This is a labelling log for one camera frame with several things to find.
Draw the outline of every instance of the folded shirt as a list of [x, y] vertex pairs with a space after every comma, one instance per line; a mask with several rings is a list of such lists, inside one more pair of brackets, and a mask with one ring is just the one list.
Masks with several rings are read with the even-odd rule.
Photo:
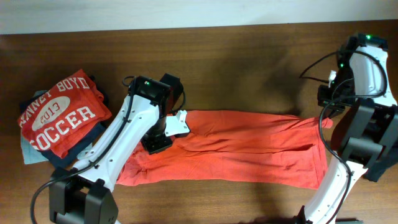
[[[139, 144], [118, 184], [222, 179], [317, 189], [327, 170], [318, 118], [238, 111], [189, 111], [191, 133], [148, 155]], [[324, 128], [332, 121], [324, 119]]]
[[18, 119], [21, 134], [36, 150], [64, 158], [94, 126], [111, 117], [104, 96], [79, 70], [33, 101]]

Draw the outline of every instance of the red cloth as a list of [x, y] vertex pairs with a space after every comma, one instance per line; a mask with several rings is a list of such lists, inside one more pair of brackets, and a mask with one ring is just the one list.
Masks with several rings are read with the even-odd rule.
[[18, 119], [21, 134], [36, 150], [63, 158], [99, 121], [111, 117], [104, 96], [83, 70], [58, 82]]
[[[238, 111], [189, 111], [191, 133], [148, 155], [139, 144], [118, 184], [223, 179], [317, 189], [327, 170], [318, 118]], [[325, 119], [324, 128], [332, 121]]]

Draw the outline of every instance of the white wall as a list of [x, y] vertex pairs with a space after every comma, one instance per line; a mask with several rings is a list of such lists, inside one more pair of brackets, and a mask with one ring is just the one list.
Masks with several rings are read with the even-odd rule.
[[0, 0], [0, 34], [398, 19], [398, 0]]

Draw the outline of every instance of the white plastic part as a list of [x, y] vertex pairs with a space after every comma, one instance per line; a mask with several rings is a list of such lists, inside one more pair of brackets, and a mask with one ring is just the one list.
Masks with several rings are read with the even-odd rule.
[[[379, 47], [367, 46], [358, 47], [356, 50], [368, 53], [380, 61], [381, 66], [387, 74], [387, 58], [388, 53]], [[356, 95], [375, 95], [384, 89], [382, 73], [379, 67], [368, 57], [360, 54], [353, 54], [349, 60], [349, 65], [353, 70], [355, 77], [355, 94]], [[392, 96], [389, 82], [387, 81], [387, 92], [384, 96], [373, 98], [374, 102], [379, 105], [392, 106], [397, 102]]]
[[175, 134], [189, 133], [189, 127], [185, 122], [187, 111], [178, 111], [176, 116], [166, 117], [166, 136], [173, 136]]
[[[347, 162], [353, 172], [349, 190], [356, 181], [368, 170], [362, 164]], [[312, 199], [305, 205], [304, 213], [307, 220], [314, 224], [324, 224], [336, 211], [338, 204], [346, 190], [348, 174], [346, 167], [338, 159], [332, 157], [328, 172], [322, 180], [321, 186]]]
[[331, 70], [329, 75], [329, 88], [331, 83], [335, 80], [335, 78], [336, 78], [336, 71]]
[[[100, 156], [122, 124], [123, 117], [125, 117], [127, 113], [129, 100], [130, 96], [125, 97], [123, 106], [118, 115], [116, 115], [109, 128], [90, 151], [91, 156], [76, 162], [73, 167], [82, 169], [89, 165], [89, 161], [94, 161]], [[151, 105], [148, 99], [134, 95], [129, 122], [126, 123], [118, 139], [114, 142], [111, 149], [102, 160], [97, 163], [96, 168], [92, 167], [79, 176], [92, 182], [102, 179], [105, 181], [104, 186], [112, 192], [119, 173], [127, 159], [143, 135], [155, 125], [158, 119], [159, 107]]]

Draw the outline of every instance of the brown wooden surface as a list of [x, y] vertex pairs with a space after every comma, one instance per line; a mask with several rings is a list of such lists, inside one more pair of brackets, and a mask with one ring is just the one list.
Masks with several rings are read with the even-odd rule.
[[[321, 109], [319, 83], [297, 76], [354, 32], [389, 40], [387, 67], [397, 98], [398, 21], [0, 36], [0, 222], [29, 223], [30, 198], [53, 171], [48, 162], [25, 166], [22, 160], [18, 102], [34, 91], [49, 89], [83, 68], [110, 96], [115, 114], [126, 95], [123, 77], [160, 78], [168, 72], [182, 79], [186, 109], [309, 118]], [[330, 69], [336, 69], [334, 59], [307, 75], [327, 79]], [[379, 183], [360, 180], [339, 217], [397, 223], [397, 175], [395, 167]], [[291, 217], [314, 192], [277, 184], [187, 180], [117, 185], [114, 197], [122, 223], [237, 223]], [[40, 195], [36, 214], [39, 223], [49, 223], [48, 191]]]

